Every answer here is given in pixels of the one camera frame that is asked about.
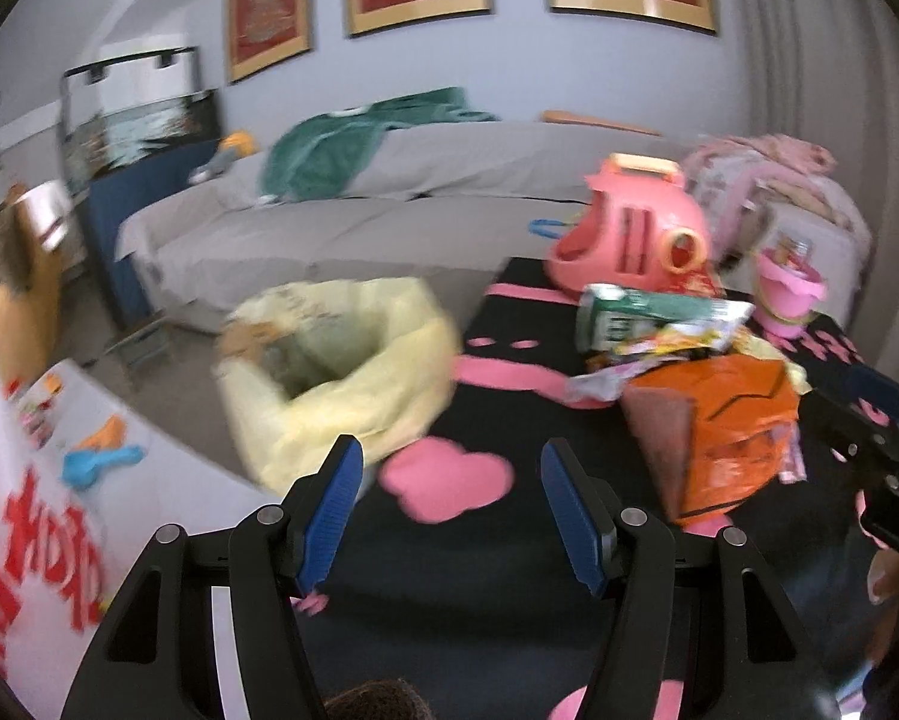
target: pink bucket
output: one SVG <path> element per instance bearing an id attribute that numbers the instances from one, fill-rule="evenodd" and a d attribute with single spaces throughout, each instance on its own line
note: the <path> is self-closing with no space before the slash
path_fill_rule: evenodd
<path id="1" fill-rule="evenodd" d="M 753 317 L 779 338 L 796 338 L 809 322 L 813 307 L 825 298 L 822 276 L 812 268 L 805 274 L 772 261 L 772 250 L 756 256 L 755 312 Z"/>

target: sofa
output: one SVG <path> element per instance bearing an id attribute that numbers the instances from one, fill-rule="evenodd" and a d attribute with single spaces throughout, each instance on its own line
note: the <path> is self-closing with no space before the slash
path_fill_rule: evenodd
<path id="1" fill-rule="evenodd" d="M 396 276 L 423 278 L 465 327 L 505 261 L 549 250 L 530 221 L 572 220 L 585 175 L 614 151 L 688 149 L 576 124 L 427 124 L 390 132 L 339 199 L 260 205 L 262 153 L 128 218 L 116 257 L 131 258 L 155 309 L 206 332 L 280 284 Z"/>

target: pink stripe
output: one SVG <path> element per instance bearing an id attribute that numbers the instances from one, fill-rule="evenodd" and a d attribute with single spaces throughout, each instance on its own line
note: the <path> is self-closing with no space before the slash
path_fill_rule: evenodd
<path id="1" fill-rule="evenodd" d="M 578 306 L 579 300 L 563 295 L 559 290 L 545 290 L 540 287 L 522 287 L 518 284 L 491 284 L 486 289 L 487 295 L 498 295 L 501 298 L 516 300 L 539 300 L 542 303 L 561 303 L 564 306 Z"/>
<path id="2" fill-rule="evenodd" d="M 568 402 L 566 400 L 568 376 L 558 370 L 542 365 L 529 365 L 527 362 L 510 362 L 461 354 L 456 358 L 455 378 L 461 384 L 484 386 L 486 389 L 535 392 L 571 409 L 607 409 L 612 405 L 591 399 Z"/>

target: sofa armrest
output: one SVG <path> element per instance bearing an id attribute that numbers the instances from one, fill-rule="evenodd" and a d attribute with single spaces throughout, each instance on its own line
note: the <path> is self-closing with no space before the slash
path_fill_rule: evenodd
<path id="1" fill-rule="evenodd" d="M 215 181 L 189 187 L 137 211 L 119 226 L 115 260 L 136 255 L 150 263 L 177 238 L 244 207 Z"/>

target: blue toy handle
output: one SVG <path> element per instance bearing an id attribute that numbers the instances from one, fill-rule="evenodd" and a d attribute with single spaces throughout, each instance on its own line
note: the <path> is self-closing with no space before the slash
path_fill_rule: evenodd
<path id="1" fill-rule="evenodd" d="M 554 241 L 560 240 L 564 234 L 558 234 L 557 232 L 549 229 L 550 227 L 571 227 L 567 221 L 559 221 L 556 218 L 534 218 L 529 223 L 529 231 L 533 235 L 537 235 L 541 238 L 551 238 Z"/>

